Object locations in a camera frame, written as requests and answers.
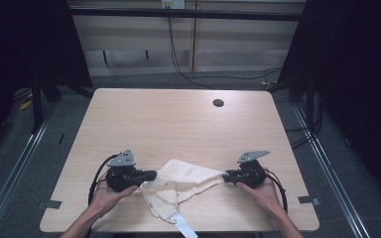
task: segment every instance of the black tape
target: black tape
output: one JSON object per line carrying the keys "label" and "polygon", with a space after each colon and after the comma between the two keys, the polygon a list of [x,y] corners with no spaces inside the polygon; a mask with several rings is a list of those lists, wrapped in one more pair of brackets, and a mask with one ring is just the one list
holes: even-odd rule
{"label": "black tape", "polygon": [[46,210],[46,208],[59,209],[61,207],[61,201],[48,200],[48,201],[40,201],[37,205],[37,208]]}

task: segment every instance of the cloth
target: cloth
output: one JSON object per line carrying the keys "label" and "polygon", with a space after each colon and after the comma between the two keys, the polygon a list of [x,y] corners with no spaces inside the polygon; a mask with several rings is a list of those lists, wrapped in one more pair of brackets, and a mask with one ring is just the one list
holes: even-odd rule
{"label": "cloth", "polygon": [[224,172],[172,159],[157,171],[155,180],[144,182],[140,191],[155,217],[176,223],[170,217],[178,211],[178,205],[223,183],[222,175]]}

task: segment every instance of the electrical outlet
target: electrical outlet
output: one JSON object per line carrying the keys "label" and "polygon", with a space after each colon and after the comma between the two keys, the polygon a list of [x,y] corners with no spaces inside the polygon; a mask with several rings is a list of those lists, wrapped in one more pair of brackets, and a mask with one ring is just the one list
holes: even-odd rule
{"label": "electrical outlet", "polygon": [[162,0],[162,9],[173,9],[173,0]]}
{"label": "electrical outlet", "polygon": [[173,0],[174,9],[185,9],[185,0]]}

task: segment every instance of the human hand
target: human hand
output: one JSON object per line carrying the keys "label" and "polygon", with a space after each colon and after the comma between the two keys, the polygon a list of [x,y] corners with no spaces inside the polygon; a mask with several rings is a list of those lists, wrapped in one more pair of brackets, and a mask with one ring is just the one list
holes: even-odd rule
{"label": "human hand", "polygon": [[277,207],[281,207],[278,199],[275,185],[270,178],[266,178],[264,182],[257,188],[251,188],[243,182],[236,184],[241,190],[247,192],[255,201],[268,213],[272,212]]}
{"label": "human hand", "polygon": [[98,180],[99,183],[95,189],[94,197],[89,204],[91,209],[96,209],[99,217],[109,212],[117,204],[117,202],[125,197],[131,195],[136,189],[137,185],[132,185],[121,192],[117,192],[108,186],[106,179],[107,172],[105,172]]}

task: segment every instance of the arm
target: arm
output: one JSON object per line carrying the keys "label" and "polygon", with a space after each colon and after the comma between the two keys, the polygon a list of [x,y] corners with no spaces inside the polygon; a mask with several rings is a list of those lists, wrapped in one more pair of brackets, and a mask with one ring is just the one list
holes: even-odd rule
{"label": "arm", "polygon": [[303,237],[302,233],[290,219],[287,212],[280,204],[275,185],[270,178],[266,178],[264,183],[256,189],[252,189],[242,182],[238,182],[237,187],[249,193],[275,221],[283,238]]}
{"label": "arm", "polygon": [[109,212],[121,198],[131,195],[138,189],[138,186],[133,185],[121,192],[116,192],[107,185],[105,177],[106,173],[99,179],[102,181],[98,183],[92,202],[62,235],[63,238],[85,237],[98,218]]}

